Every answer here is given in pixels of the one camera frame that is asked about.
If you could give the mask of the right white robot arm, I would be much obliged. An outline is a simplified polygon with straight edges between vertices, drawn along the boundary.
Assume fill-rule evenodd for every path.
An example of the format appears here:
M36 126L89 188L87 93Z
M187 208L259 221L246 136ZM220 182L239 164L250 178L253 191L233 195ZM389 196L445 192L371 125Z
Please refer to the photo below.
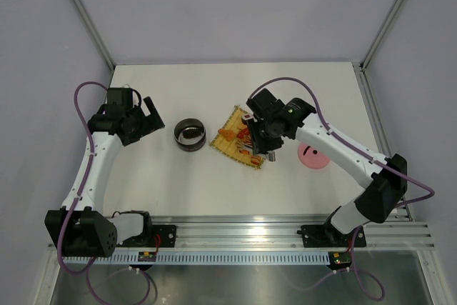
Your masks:
M253 116L246 120L253 152L268 155L283 145L283 138L297 140L327 156L346 171L363 191L338 207L318 229L322 246L338 246L350 239L355 228L370 221L382 224L406 193L403 175L406 160L374 154L352 139L337 139L317 110L300 98L288 103L263 89L246 102Z

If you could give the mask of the pink round lid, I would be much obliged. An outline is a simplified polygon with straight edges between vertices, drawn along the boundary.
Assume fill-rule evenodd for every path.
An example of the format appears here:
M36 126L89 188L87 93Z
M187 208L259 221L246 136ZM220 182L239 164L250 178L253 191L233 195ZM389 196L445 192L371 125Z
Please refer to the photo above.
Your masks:
M324 169L331 162L326 155L304 143L299 144L297 154L299 161L308 169Z

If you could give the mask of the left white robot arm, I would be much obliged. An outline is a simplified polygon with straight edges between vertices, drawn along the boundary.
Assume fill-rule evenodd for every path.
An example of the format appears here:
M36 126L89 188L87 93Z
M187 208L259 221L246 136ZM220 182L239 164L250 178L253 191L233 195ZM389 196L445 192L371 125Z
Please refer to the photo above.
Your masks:
M110 257L119 244L147 246L157 240L151 217L140 210L106 217L101 211L111 170L121 148L163 129L152 99L132 88L106 90L106 101L82 121L86 148L79 171L60 209L50 210L45 227L64 257Z

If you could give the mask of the metal tongs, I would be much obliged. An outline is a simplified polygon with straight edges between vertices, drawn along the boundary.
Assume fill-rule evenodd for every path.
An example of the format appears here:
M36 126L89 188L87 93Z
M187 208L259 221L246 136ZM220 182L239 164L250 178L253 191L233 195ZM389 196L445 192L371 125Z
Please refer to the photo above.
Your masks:
M250 154L252 156L259 156L262 159L265 159L270 162L275 162L276 160L276 154L274 151L267 151L266 153L255 153L253 150L253 145L245 143L243 141L237 141L236 142L236 147L240 152L246 152L247 154Z

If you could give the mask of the red sausage toy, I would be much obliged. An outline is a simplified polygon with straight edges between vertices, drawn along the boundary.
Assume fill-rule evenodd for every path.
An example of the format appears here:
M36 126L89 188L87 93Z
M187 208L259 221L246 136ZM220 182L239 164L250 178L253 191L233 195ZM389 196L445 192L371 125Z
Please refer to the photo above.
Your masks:
M240 130L240 132L237 133L236 137L240 140L244 140L246 137L250 137L250 132L248 128Z

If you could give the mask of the black seaweed roll toy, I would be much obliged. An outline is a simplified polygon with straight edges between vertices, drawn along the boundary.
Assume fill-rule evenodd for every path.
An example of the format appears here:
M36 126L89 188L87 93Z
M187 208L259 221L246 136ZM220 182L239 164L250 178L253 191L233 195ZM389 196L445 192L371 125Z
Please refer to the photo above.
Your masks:
M201 130L196 127L187 127L182 132L184 139L197 139L201 136Z

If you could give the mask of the round metal lunch box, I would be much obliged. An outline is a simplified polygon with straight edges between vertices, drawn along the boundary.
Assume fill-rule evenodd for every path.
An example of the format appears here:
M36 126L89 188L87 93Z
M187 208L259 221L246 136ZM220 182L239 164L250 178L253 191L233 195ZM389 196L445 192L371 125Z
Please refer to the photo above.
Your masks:
M174 127L174 140L183 151L198 151L206 143L206 127L198 119L183 119Z

